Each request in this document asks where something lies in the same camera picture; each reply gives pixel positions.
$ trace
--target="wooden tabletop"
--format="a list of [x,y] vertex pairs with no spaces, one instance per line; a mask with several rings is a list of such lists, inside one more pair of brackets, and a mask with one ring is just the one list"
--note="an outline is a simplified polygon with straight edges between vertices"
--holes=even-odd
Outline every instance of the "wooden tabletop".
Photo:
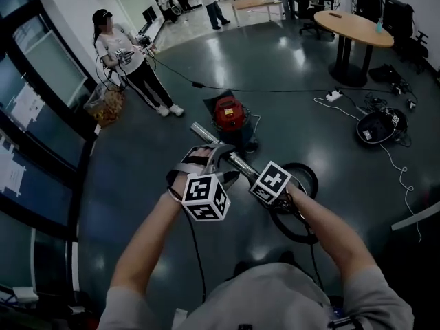
[[277,5],[279,3],[281,3],[279,0],[235,0],[232,2],[232,6],[234,6],[236,10],[243,10],[246,8],[256,8],[258,6]]
[[[342,18],[334,17],[329,13],[340,14]],[[327,30],[341,36],[369,44],[375,47],[392,47],[394,38],[386,30],[376,32],[376,23],[364,17],[349,14],[343,11],[319,11],[315,13],[315,21]]]

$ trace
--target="gray floor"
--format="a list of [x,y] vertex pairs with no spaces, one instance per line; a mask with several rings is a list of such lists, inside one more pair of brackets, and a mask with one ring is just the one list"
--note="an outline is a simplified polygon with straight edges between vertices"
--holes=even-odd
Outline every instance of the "gray floor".
[[[327,66],[336,58],[338,40],[299,36],[299,25],[271,22],[209,34],[169,48],[158,58],[191,79],[217,87],[332,90],[338,84]],[[351,60],[361,65],[364,50],[364,45],[354,45]],[[371,67],[383,63],[392,63],[420,99],[411,113],[405,107],[405,96],[376,94],[408,115],[412,146],[388,147],[395,163],[408,167],[404,182],[415,187],[409,204],[423,207],[422,197],[438,185],[440,177],[440,137],[430,134],[440,127],[440,89],[428,72],[417,76],[400,63],[393,50],[375,49]],[[105,305],[119,255],[165,190],[165,174],[188,148],[201,144],[190,125],[198,121],[214,132],[202,100],[220,91],[193,88],[160,65],[157,74],[175,102],[185,108],[186,116],[160,118],[127,91],[121,118],[100,134],[91,158],[80,218],[80,284],[99,310]],[[366,87],[386,88],[371,80]],[[355,90],[349,95],[362,106],[366,93]],[[399,172],[386,153],[360,146],[353,119],[313,101],[325,96],[322,92],[235,94],[262,116],[257,131],[261,147],[252,165],[262,170],[273,160],[302,162],[313,168],[319,179],[316,199],[346,219],[378,255],[390,225],[410,214]],[[345,98],[334,104],[360,116]],[[285,238],[247,189],[240,179],[229,191],[232,206],[225,221],[195,224],[208,293],[231,276],[237,262],[274,261],[283,250],[292,250],[313,274],[309,248]],[[291,226],[300,228],[294,220]],[[408,229],[408,238],[417,240],[415,228]],[[340,294],[335,265],[319,245],[316,258],[325,290]],[[170,329],[177,307],[192,311],[200,305],[201,280],[183,215],[171,230],[146,299],[165,329]]]
[[[229,25],[221,26],[221,24],[219,24],[222,27],[221,30],[214,31],[212,29],[206,8],[201,6],[181,15],[176,23],[172,23],[171,21],[165,22],[155,39],[156,46],[160,50],[165,50],[180,43],[190,41],[198,36],[221,33],[225,30],[237,28],[237,21],[232,11],[233,1],[234,0],[226,0],[219,2],[224,17],[231,21]],[[280,21],[280,9],[278,6],[270,6],[270,13],[273,21]],[[240,10],[237,12],[237,15],[241,26],[269,21],[267,8]]]

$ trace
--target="paper sign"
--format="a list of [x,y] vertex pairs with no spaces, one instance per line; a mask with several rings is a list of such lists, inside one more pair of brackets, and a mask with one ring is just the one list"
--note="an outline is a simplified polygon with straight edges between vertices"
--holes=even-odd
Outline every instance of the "paper sign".
[[40,96],[27,84],[14,99],[15,106],[11,111],[11,116],[20,122],[25,129],[29,126],[31,120],[36,121],[44,102]]
[[15,192],[18,197],[20,195],[21,180],[26,168],[17,164],[13,158],[14,154],[4,147],[0,147],[0,191],[4,192],[7,187]]

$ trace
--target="round table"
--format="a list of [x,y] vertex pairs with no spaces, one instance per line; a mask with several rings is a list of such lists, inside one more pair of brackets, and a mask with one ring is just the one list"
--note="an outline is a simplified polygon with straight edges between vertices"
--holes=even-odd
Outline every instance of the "round table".
[[[341,18],[331,16],[339,14]],[[336,62],[330,64],[329,72],[337,81],[350,87],[363,87],[369,70],[373,47],[392,47],[394,39],[386,30],[376,32],[376,23],[364,17],[342,11],[319,11],[315,21],[325,29],[339,34],[338,55]],[[362,69],[349,63],[351,41],[366,44],[365,59]]]

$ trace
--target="power strip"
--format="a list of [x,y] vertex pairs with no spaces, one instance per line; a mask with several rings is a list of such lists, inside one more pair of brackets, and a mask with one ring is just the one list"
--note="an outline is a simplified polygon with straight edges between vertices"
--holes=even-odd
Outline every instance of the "power strip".
[[327,94],[325,96],[325,98],[329,101],[329,102],[334,102],[335,100],[339,99],[340,97],[342,97],[344,94],[341,91],[332,91],[331,93]]

